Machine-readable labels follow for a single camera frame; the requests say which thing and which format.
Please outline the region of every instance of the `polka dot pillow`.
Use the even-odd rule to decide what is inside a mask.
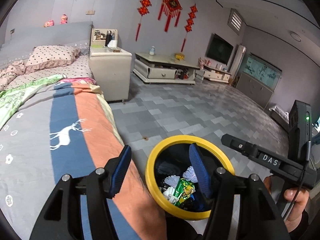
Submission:
[[[40,69],[70,65],[76,60],[80,51],[79,48],[67,46],[38,46],[25,65],[26,74]]]

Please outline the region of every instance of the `tiled floor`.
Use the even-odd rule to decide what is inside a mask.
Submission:
[[[229,133],[281,155],[288,152],[287,133],[282,127],[248,97],[223,83],[149,85],[132,74],[127,103],[110,106],[118,131],[131,146],[132,158],[142,176],[153,147],[172,135],[195,135],[212,142],[230,159],[236,175],[243,177],[256,173],[264,179],[269,170],[223,146],[220,141],[223,134]]]

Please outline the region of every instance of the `red hanging ornament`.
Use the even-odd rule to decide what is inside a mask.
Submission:
[[[138,8],[138,12],[141,15],[140,18],[140,22],[138,23],[138,28],[137,28],[137,33],[136,33],[136,41],[138,40],[138,36],[139,36],[139,32],[140,32],[140,28],[141,28],[141,20],[142,20],[142,16],[144,16],[145,14],[149,13],[149,10],[147,7],[152,6],[150,0],[140,0],[141,3],[141,7]]]
[[[162,13],[164,13],[167,16],[167,22],[164,27],[165,32],[168,32],[171,18],[177,17],[174,26],[178,26],[181,10],[182,7],[178,0],[162,0],[158,20],[161,20]]]
[[[187,34],[186,34],[186,36],[185,36],[185,38],[184,38],[184,40],[183,40],[182,47],[181,47],[181,52],[183,52],[184,45],[186,44],[186,40],[187,40],[187,35],[188,35],[188,33],[192,31],[192,27],[191,27],[191,26],[192,26],[193,24],[195,24],[194,21],[193,21],[193,19],[196,18],[196,14],[195,14],[195,13],[198,12],[198,9],[197,9],[197,7],[196,7],[196,4],[193,5],[193,6],[191,6],[190,9],[191,9],[191,12],[188,13],[189,18],[187,19],[187,25],[184,27],[185,30],[186,30],[186,32],[187,32]]]

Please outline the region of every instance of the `finger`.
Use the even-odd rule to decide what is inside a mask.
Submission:
[[[264,186],[269,191],[269,194],[271,194],[271,176],[266,177],[263,181]]]
[[[284,192],[284,198],[288,201],[292,201],[296,192],[297,192],[297,189],[287,189]],[[308,199],[309,199],[309,192],[302,189],[296,198],[296,201],[293,205],[293,208],[287,220],[293,221],[298,219],[301,216],[303,210],[305,209]]]

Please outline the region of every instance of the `cable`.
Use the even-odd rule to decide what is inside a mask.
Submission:
[[[287,215],[289,214],[289,212],[291,211],[292,206],[294,205],[294,203],[295,203],[295,201],[297,199],[297,196],[298,196],[298,194],[299,194],[299,192],[300,192],[300,190],[302,188],[305,174],[306,174],[306,169],[303,168],[302,173],[301,173],[301,177],[300,177],[300,179],[301,179],[300,185],[299,185],[298,190],[297,190],[296,194],[294,195],[294,197],[293,197],[293,199],[292,199],[292,201],[290,203],[289,208],[287,209],[286,213],[284,214],[283,218],[286,218]]]
[[[305,163],[303,165],[303,170],[302,170],[302,173],[301,173],[301,176],[300,176],[300,185],[299,185],[298,190],[297,190],[296,194],[294,195],[294,197],[293,197],[293,199],[292,199],[292,201],[290,203],[289,208],[285,212],[283,218],[286,218],[287,215],[289,214],[289,212],[291,212],[291,209],[292,209],[292,207],[293,207],[293,205],[294,205],[294,203],[295,203],[295,201],[297,199],[297,196],[298,196],[298,194],[299,194],[299,192],[300,192],[300,190],[302,188],[302,185],[303,185],[304,177],[306,175],[306,170],[307,170],[307,167],[308,167],[308,164],[309,164],[309,160],[310,160],[311,141],[307,141],[306,144],[307,144],[306,159],[305,159]]]

